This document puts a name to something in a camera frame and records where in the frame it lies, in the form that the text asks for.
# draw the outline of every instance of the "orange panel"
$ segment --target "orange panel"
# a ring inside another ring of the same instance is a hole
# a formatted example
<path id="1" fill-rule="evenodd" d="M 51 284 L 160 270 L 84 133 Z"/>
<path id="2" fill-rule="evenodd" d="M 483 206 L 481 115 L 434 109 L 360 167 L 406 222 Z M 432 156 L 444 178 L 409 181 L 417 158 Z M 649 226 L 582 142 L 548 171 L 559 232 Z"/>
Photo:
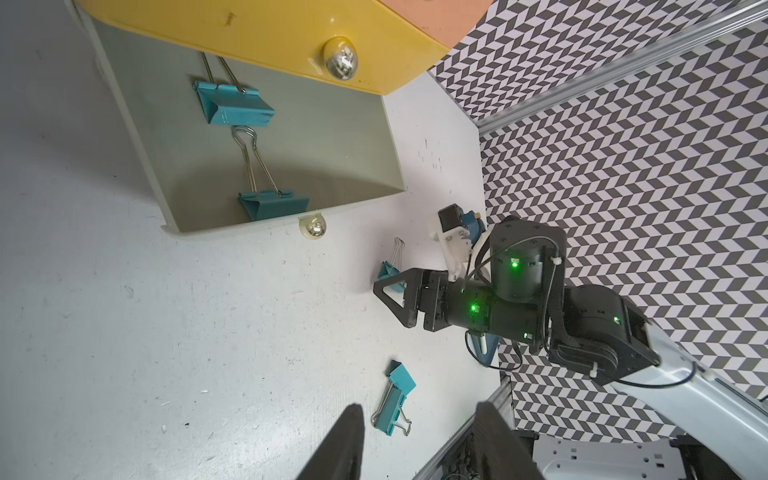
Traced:
<path id="1" fill-rule="evenodd" d="M 493 3 L 493 0 L 380 1 L 448 48 L 459 43 Z"/>

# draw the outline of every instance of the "patterned backdrop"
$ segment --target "patterned backdrop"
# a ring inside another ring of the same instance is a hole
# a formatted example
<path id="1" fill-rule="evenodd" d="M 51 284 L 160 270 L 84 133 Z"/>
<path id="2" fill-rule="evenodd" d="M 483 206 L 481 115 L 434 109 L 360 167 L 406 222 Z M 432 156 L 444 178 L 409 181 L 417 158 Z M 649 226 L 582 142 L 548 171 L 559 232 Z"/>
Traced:
<path id="1" fill-rule="evenodd" d="M 768 394 L 767 36 L 757 22 L 481 138 L 489 223 L 514 213 L 565 228 L 571 285 L 628 295 L 755 397 Z M 526 355 L 511 376 L 520 429 L 676 434 L 641 402 L 543 356 Z"/>
<path id="2" fill-rule="evenodd" d="M 736 3 L 498 0 L 431 73 L 477 121 Z"/>

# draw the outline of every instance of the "silver knob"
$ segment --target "silver knob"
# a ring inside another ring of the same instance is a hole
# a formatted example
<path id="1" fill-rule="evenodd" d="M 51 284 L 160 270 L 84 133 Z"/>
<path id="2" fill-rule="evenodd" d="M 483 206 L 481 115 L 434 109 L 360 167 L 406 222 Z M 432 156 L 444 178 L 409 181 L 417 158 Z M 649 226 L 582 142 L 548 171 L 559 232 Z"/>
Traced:
<path id="1" fill-rule="evenodd" d="M 317 240 L 326 233 L 326 219 L 321 214 L 314 214 L 299 219 L 299 230 L 310 240 Z"/>
<path id="2" fill-rule="evenodd" d="M 334 78 L 349 80 L 357 72 L 357 50 L 347 37 L 334 37 L 323 46 L 323 61 Z"/>

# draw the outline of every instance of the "white floor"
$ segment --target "white floor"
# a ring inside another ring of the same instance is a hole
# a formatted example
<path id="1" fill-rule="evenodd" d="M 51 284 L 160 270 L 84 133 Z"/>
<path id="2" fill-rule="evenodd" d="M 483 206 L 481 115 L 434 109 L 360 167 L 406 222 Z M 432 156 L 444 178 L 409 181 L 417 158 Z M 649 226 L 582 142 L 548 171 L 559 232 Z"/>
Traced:
<path id="1" fill-rule="evenodd" d="M 2 9 L 0 478 L 294 478 L 391 358 L 413 432 L 366 427 L 363 478 L 410 478 L 495 390 L 460 329 L 406 330 L 370 292 L 394 236 L 439 268 L 426 216 L 484 211 L 476 133 L 430 77 L 387 100 L 408 192 L 316 242 L 178 240 L 65 7 Z"/>

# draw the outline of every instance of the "black cable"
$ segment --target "black cable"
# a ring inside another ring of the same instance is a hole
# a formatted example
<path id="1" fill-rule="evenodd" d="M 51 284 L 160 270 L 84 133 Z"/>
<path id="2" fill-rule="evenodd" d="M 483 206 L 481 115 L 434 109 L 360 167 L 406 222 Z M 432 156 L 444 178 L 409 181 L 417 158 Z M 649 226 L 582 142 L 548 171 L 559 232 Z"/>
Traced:
<path id="1" fill-rule="evenodd" d="M 547 287 L 547 295 L 544 297 L 544 311 L 543 311 L 543 319 L 541 320 L 541 344 L 544 345 L 544 350 L 546 350 L 548 355 L 551 355 L 549 352 L 549 345 L 547 344 L 547 323 L 549 323 L 549 315 L 547 315 L 547 307 L 549 306 L 549 293 L 552 291 L 552 282 L 554 282 L 554 273 L 558 270 L 558 266 L 554 265 L 554 268 L 552 268 L 552 275 L 549 276 L 549 286 Z"/>
<path id="2" fill-rule="evenodd" d="M 485 242 L 483 242 L 483 244 L 480 246 L 480 251 L 478 251 L 478 255 L 475 257 L 475 265 L 477 265 L 478 261 L 480 261 L 480 260 L 479 260 L 479 259 L 480 259 L 480 257 L 482 257 L 483 255 L 485 255 L 485 251 L 487 251 L 487 250 L 488 250 L 488 248 L 485 248 L 485 250 L 483 250 L 483 248 L 484 248 L 484 247 L 486 247 L 486 246 L 488 245 L 488 238 L 490 238 L 490 237 L 486 237 L 486 238 L 485 238 Z M 468 277 L 468 275 L 469 275 L 469 267 L 471 267 L 471 266 L 472 266 L 472 252 L 473 252 L 473 251 L 475 251 L 475 248 L 474 248 L 474 247 L 472 247 L 472 248 L 469 250 L 469 259 L 467 260 L 467 270 L 466 270 L 466 272 L 465 272 L 464 278 L 467 278 L 467 277 Z M 486 286 L 487 286 L 489 289 L 493 290 L 493 285 L 491 285 L 491 283 L 490 283 L 490 282 L 488 282 L 488 280 L 487 280 L 487 279 L 486 279 L 486 278 L 485 278 L 485 277 L 482 275 L 482 272 L 477 272 L 477 275 L 480 277 L 480 280 L 482 280 L 482 281 L 483 281 L 483 283 L 484 283 L 484 284 L 485 284 L 485 285 L 486 285 Z"/>
<path id="3" fill-rule="evenodd" d="M 490 236 L 490 235 L 488 235 L 488 236 L 485 238 L 485 242 L 483 242 L 483 244 L 480 246 L 480 250 L 478 251 L 478 254 L 477 254 L 477 256 L 475 257 L 475 268 L 476 268 L 476 269 L 478 269 L 478 265 L 480 264 L 480 262 L 482 262 L 482 257 L 484 257 L 484 256 L 485 256 L 485 254 L 488 252 L 488 249 L 491 247 L 491 244 L 490 244 L 490 242 L 489 242 L 490 238 L 491 238 L 491 236 Z M 476 277 L 476 278 L 479 278 L 479 279 L 480 279 L 480 280 L 481 280 L 481 281 L 482 281 L 482 282 L 483 282 L 483 283 L 484 283 L 484 284 L 485 284 L 487 287 L 489 287 L 491 290 L 493 290 L 493 289 L 494 289 L 494 288 L 493 288 L 493 285 L 491 284 L 491 282 L 489 282 L 489 281 L 488 281 L 488 279 L 487 279 L 487 278 L 485 278 L 485 275 L 483 275 L 483 272 L 482 272 L 482 270 L 477 270 L 477 271 L 475 272 L 475 277 Z"/>
<path id="4" fill-rule="evenodd" d="M 554 256 L 555 256 L 555 257 L 559 257 L 559 256 L 560 256 L 560 247 L 558 246 L 557 242 L 555 242 L 554 240 L 552 240 L 550 237 L 546 237 L 545 235 L 535 235 L 535 236 L 533 236 L 533 237 L 528 237 L 528 238 L 524 238 L 524 239 L 522 239 L 522 240 L 518 240 L 518 241 L 516 241 L 516 242 L 514 242 L 514 243 L 512 243 L 512 244 L 510 244 L 510 245 L 507 245 L 506 247 L 502 248 L 502 249 L 501 249 L 501 250 L 499 250 L 498 252 L 495 252 L 495 253 L 493 253 L 493 254 L 492 254 L 490 257 L 488 257 L 488 259 L 486 259 L 485 261 L 483 261 L 483 263 L 480 263 L 480 265 L 479 265 L 479 266 L 476 266 L 476 267 L 475 267 L 475 269 L 474 269 L 474 270 L 473 270 L 473 271 L 472 271 L 472 272 L 471 272 L 469 275 L 467 275 L 467 276 L 465 276 L 465 277 L 464 277 L 464 281 L 462 282 L 462 290 L 461 290 L 461 291 L 462 291 L 462 292 L 464 292 L 464 288 L 466 288 L 466 287 L 467 287 L 467 282 L 469 281 L 469 277 L 471 277 L 471 276 L 475 275 L 475 272 L 477 272 L 477 271 L 478 271 L 478 270 L 480 270 L 482 267 L 484 267 L 485 265 L 487 265 L 487 264 L 488 264 L 488 263 L 489 263 L 491 260 L 493 260 L 493 259 L 494 259 L 496 256 L 498 256 L 498 255 L 501 255 L 502 253 L 506 252 L 507 250 L 511 249 L 512 247 L 516 247 L 516 246 L 517 246 L 517 245 L 519 245 L 520 243 L 524 243 L 524 242 L 527 242 L 527 241 L 529 241 L 529 240 L 536 240 L 536 239 L 538 239 L 538 238 L 542 238 L 542 239 L 544 239 L 544 240 L 549 240 L 549 241 L 552 243 L 552 245 L 554 245 Z"/>
<path id="5" fill-rule="evenodd" d="M 487 369 L 494 369 L 500 372 L 514 372 L 515 370 L 519 369 L 523 365 L 523 354 L 520 352 L 520 347 L 518 346 L 517 342 L 512 344 L 512 348 L 515 349 L 515 354 L 517 354 L 518 358 L 520 359 L 520 363 L 518 363 L 517 366 L 512 367 L 510 369 L 503 369 L 500 366 L 485 365 L 483 362 L 481 362 L 480 359 L 472 352 L 472 349 L 469 348 L 469 330 L 464 332 L 464 345 L 467 347 L 467 352 L 469 352 L 469 355 L 472 355 L 472 358 L 475 359 L 477 363 L 479 363 L 480 365 L 484 366 Z"/>
<path id="6" fill-rule="evenodd" d="M 690 373 L 688 374 L 687 377 L 680 380 L 679 382 L 665 383 L 663 385 L 645 385 L 643 383 L 627 382 L 625 380 L 612 379 L 611 377 L 608 377 L 608 378 L 612 382 L 620 383 L 621 385 L 626 385 L 626 386 L 636 386 L 641 389 L 668 389 L 673 386 L 683 385 L 684 383 L 690 382 L 693 379 L 693 377 L 696 375 L 696 369 L 697 369 L 697 364 L 696 362 L 694 362 L 694 364 L 690 368 Z"/>

